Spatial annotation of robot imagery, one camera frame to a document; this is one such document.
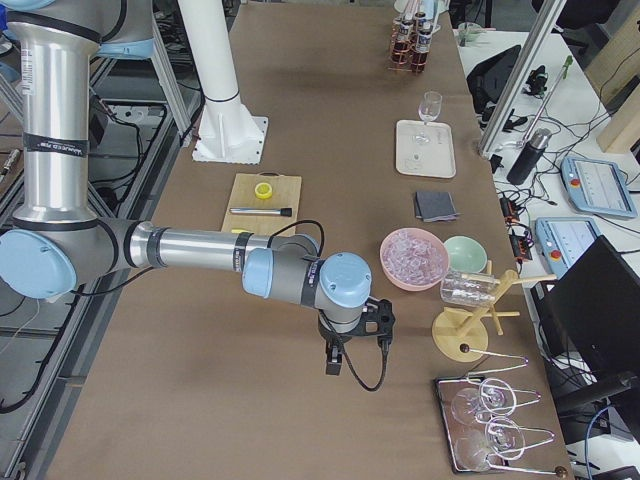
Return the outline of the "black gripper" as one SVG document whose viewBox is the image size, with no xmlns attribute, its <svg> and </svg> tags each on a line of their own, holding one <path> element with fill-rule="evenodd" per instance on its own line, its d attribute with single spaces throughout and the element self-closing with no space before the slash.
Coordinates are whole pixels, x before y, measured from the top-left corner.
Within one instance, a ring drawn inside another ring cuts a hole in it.
<svg viewBox="0 0 640 480">
<path fill-rule="evenodd" d="M 343 356 L 341 348 L 337 345 L 338 340 L 346 343 L 353 338 L 375 338 L 383 352 L 389 351 L 395 323 L 392 303 L 389 300 L 369 297 L 362 307 L 360 316 L 346 326 L 326 320 L 323 314 L 323 311 L 319 312 L 318 330 L 327 342 L 326 375 L 339 375 L 341 372 Z"/>
</svg>

